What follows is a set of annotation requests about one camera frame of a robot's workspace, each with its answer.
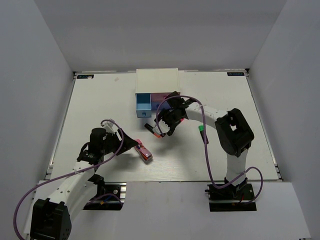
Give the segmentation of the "small blue drawer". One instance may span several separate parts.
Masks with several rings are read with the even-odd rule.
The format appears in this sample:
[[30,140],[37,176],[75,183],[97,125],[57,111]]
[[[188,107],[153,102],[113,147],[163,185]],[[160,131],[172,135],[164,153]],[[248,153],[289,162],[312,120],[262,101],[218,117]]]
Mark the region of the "small blue drawer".
[[137,93],[136,116],[138,118],[150,118],[152,116],[152,102],[150,93]]

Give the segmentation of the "white drawer organizer box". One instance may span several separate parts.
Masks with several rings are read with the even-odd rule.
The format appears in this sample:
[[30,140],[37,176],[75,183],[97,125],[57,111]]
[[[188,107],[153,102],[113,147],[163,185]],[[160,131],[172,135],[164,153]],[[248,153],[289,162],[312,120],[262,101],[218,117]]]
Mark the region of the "white drawer organizer box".
[[181,92],[178,68],[141,68],[136,70],[136,94],[172,92]]

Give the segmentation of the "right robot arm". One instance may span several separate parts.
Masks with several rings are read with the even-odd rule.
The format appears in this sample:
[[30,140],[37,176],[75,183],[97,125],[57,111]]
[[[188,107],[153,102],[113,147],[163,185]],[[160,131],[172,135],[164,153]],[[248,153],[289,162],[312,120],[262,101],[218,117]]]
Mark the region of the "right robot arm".
[[237,108],[225,111],[205,106],[195,97],[180,95],[176,91],[167,96],[163,102],[168,103],[169,108],[158,107],[154,119],[155,125],[147,123],[145,128],[155,136],[162,138],[171,136],[183,120],[201,123],[203,126],[204,156],[211,181],[214,178],[209,160],[207,127],[215,129],[219,143],[227,156],[227,170],[224,184],[218,186],[214,183],[213,187],[216,189],[226,188],[226,195],[233,200],[242,196],[244,186],[248,182],[246,176],[247,154],[255,138],[242,112]]

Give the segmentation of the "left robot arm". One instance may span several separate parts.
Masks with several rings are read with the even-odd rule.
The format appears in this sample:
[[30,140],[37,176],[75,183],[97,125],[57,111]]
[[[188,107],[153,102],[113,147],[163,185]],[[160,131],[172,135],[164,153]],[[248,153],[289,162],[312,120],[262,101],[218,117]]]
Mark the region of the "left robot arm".
[[32,209],[32,240],[66,240],[72,221],[90,200],[105,196],[104,178],[96,173],[107,154],[118,156],[138,145],[121,129],[116,132],[98,127],[91,131],[71,170],[46,199],[38,199]]

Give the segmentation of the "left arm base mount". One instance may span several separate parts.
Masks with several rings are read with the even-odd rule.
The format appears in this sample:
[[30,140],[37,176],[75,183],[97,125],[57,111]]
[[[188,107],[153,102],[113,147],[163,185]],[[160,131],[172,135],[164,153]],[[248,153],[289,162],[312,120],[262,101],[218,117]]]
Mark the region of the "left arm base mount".
[[105,182],[96,196],[84,206],[88,211],[120,211],[127,191],[126,182]]

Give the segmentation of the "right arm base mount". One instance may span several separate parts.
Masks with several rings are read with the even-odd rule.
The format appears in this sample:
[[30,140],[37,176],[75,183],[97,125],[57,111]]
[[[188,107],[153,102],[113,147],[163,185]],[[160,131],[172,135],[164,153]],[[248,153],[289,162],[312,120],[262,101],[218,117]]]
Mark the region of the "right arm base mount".
[[247,183],[235,195],[229,187],[217,189],[212,184],[207,185],[205,193],[208,196],[210,212],[255,212],[257,211],[254,189]]

